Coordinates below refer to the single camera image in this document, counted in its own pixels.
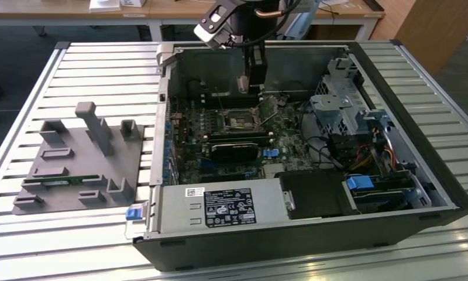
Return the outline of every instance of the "barcode sticker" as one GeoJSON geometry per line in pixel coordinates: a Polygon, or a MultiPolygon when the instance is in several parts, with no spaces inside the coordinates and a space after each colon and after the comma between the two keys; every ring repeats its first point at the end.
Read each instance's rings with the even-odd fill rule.
{"type": "Polygon", "coordinates": [[[124,18],[144,18],[145,15],[140,14],[140,13],[124,13],[122,14],[124,18]]]}
{"type": "Polygon", "coordinates": [[[202,196],[204,187],[190,187],[185,189],[185,197],[202,196]]]}

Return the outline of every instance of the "wooden cabinet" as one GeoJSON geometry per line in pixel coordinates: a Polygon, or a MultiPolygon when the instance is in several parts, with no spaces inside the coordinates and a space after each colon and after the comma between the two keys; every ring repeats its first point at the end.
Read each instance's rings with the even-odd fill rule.
{"type": "Polygon", "coordinates": [[[431,75],[468,35],[468,0],[377,0],[385,16],[371,39],[397,39],[431,75]]]}

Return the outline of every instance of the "copper pipe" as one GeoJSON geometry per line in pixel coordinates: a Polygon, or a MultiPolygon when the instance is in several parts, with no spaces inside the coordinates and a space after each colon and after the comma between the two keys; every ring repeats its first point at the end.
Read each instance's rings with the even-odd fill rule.
{"type": "Polygon", "coordinates": [[[254,14],[258,18],[268,19],[268,18],[277,18],[282,16],[282,11],[262,12],[261,10],[256,10],[254,14]]]}

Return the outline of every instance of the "floor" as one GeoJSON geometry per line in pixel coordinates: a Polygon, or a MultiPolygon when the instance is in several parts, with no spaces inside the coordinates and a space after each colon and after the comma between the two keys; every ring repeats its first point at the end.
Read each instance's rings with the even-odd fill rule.
{"type": "MultiPolygon", "coordinates": [[[[194,40],[190,32],[184,33],[185,29],[189,28],[166,27],[164,37],[194,40]]],[[[134,26],[46,27],[46,34],[38,37],[32,27],[0,27],[0,85],[5,92],[0,98],[0,145],[58,41],[150,40],[145,27],[134,26]]],[[[441,69],[436,81],[468,114],[468,40],[441,69]]]]}

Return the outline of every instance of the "blue latch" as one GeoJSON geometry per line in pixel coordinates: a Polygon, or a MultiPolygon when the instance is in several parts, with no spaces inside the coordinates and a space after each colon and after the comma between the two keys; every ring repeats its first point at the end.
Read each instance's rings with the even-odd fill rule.
{"type": "Polygon", "coordinates": [[[347,179],[348,189],[372,189],[375,187],[369,176],[352,176],[347,179]]]}
{"type": "Polygon", "coordinates": [[[128,221],[141,220],[141,207],[130,208],[126,210],[126,220],[128,221]]]}

